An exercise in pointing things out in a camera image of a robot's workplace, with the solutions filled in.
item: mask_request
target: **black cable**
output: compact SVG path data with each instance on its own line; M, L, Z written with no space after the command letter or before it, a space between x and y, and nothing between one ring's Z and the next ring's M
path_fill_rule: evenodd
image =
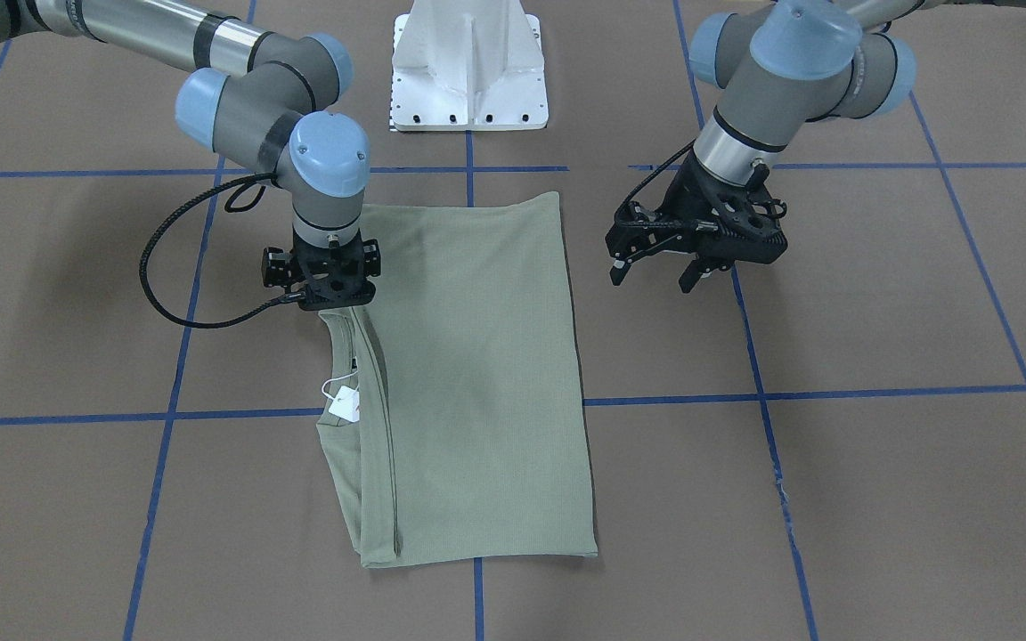
M158 227L158 230L156 230L156 232L154 232L153 235L150 236L150 242L148 242L145 245L145 251L142 252L142 263L140 263L139 275L140 279L142 279L142 289L144 289L145 291L145 296L147 297L147 299L150 299L150 305L153 306L153 309L158 310L160 316L164 316L167 318L167 320L173 321L173 323L179 325L184 325L186 327L195 327L197 329L216 329L221 327L229 327L231 325L236 325L237 323L243 323L243 321L247 321L248 318L251 318L256 314L264 312L265 309L269 309L270 307L274 307L277 305L284 305L287 303L293 303L292 297L289 297L292 296L293 294L284 294L281 296L273 297L273 299L268 301L264 305L261 305L260 307L253 309L252 312L248 312L247 314L237 316L232 320L224 320L221 321L220 323L197 323L197 321L195 320L185 320L185 318L175 316L170 312L168 312L168 310L165 309L164 306L160 305L160 301L158 301L158 297L156 297L156 295L153 292L152 285L150 285L150 276L148 276L148 268L150 268L150 256L153 255L154 247L156 247L156 244L159 243L160 237L164 236L164 233L168 231L168 228L172 227L172 224L176 223L176 219L180 219L180 216L184 215L189 210L192 210L193 207L198 206L200 203L204 202L204 200L210 199L212 196L220 194L220 192L227 192L228 190L232 190L232 188L234 187L241 187L241 186L243 186L243 188L241 188L241 191L244 191L247 190L248 187L255 186L256 183L264 182L264 179L272 179L274 177L276 177L276 174L274 173L255 173L253 175L245 175L245 177L243 178L229 179L229 182L225 183L223 186L213 187L211 188L211 190L208 190L207 192L204 192L203 194L196 196L196 198L188 200L188 202L183 204L182 206L176 207L176 211L168 214L168 218L165 218L164 223L160 224L160 227ZM253 200L252 204L249 204L249 206L246 206L245 208L251 208L252 206L255 206L255 203L260 202L260 196L262 194L264 194L264 192L261 191L260 194L256 195L256 198L255 200Z
M628 203L631 203L631 199L634 199L636 194L639 194L639 192L642 191L644 187L647 187L647 184L652 183L652 181L655 179L657 175L659 175L660 173L664 173L664 170L667 170L667 167L672 166L672 163L677 161L677 159L679 159L681 155L686 154L688 151L690 151L692 147L695 144L696 144L695 141L693 141L692 143L687 143L687 146L685 146L684 149L681 149L678 152L676 152L675 155L673 155L673 157L668 158L666 161L664 161L664 164L657 166L655 171L652 171L650 174L647 174L647 178L640 179L639 186L636 186L635 190L631 191L631 194L625 196L624 202L620 203L620 207L617 208L616 211L627 211Z
M247 203L245 206L236 206L236 199L240 198L248 190L251 190L253 186L255 186L255 183L248 183L247 186L241 186L239 190L228 196L228 200L225 200L225 211L228 211L228 213L240 213L251 210L252 207L260 204L260 199L264 198L264 193L268 191L268 188L265 186L260 186L260 190L255 192L255 198L252 199L252 202Z

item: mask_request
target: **silver robot arm segment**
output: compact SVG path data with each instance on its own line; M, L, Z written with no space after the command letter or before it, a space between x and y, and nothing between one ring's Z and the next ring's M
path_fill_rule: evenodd
M723 89L696 142L657 167L617 208L605 235L611 283L663 251L693 254L684 293L738 259L771 264L786 250L786 204L766 190L779 155L805 122L868 118L908 96L916 61L905 42L872 29L944 0L779 0L741 16L716 13L699 27L689 65ZM953 0L952 4L978 3ZM1026 0L992 4L1026 8ZM686 154L655 210L632 196Z
M265 250L265 285L284 287L284 303L303 309L369 303L367 276L379 275L380 258L358 227L367 137L351 118L324 111L354 77L338 40L322 33L292 40L173 0L0 1L0 42L42 31L192 72L176 96L180 129L292 195L293 248Z

